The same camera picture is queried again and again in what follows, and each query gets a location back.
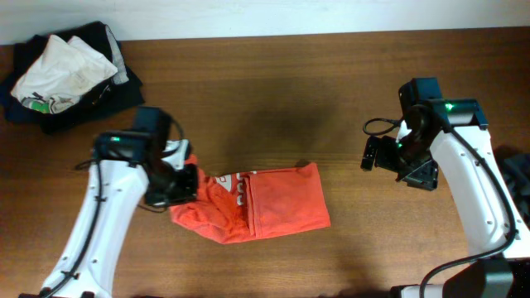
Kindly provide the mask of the orange t-shirt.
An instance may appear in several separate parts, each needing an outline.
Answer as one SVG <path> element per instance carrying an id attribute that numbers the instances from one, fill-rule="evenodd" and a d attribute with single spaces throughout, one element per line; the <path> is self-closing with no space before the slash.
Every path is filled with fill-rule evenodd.
<path id="1" fill-rule="evenodd" d="M 317 164 L 207 176 L 197 199 L 170 208 L 171 221 L 220 244 L 276 238 L 330 226 Z"/>

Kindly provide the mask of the dark blue-grey garment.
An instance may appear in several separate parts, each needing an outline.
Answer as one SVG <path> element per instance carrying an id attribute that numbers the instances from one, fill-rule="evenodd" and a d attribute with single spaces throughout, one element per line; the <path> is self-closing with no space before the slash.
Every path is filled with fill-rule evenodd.
<path id="1" fill-rule="evenodd" d="M 503 160 L 501 172 L 523 222 L 529 226 L 529 154 Z"/>

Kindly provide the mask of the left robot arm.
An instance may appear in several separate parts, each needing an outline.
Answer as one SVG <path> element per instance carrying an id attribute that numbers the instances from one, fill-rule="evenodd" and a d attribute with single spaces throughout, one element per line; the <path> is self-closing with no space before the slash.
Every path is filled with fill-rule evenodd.
<path id="1" fill-rule="evenodd" d="M 179 138 L 172 140 L 175 127 Z M 40 297 L 110 297 L 123 242 L 140 203 L 155 212 L 196 201 L 198 170 L 190 143 L 160 108 L 140 107 L 129 129 L 94 139 L 83 204 Z"/>

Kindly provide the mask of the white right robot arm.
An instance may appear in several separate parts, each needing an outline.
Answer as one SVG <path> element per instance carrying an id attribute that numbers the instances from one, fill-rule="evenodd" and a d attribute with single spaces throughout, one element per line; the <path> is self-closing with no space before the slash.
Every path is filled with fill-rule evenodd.
<path id="1" fill-rule="evenodd" d="M 465 231 L 469 254 L 430 270 L 391 297 L 527 297 L 529 227 L 499 170 L 489 123 L 475 99 L 444 99 L 435 78 L 398 90 L 402 117 L 367 131 L 360 167 L 396 173 L 397 181 L 435 190 L 442 174 Z"/>

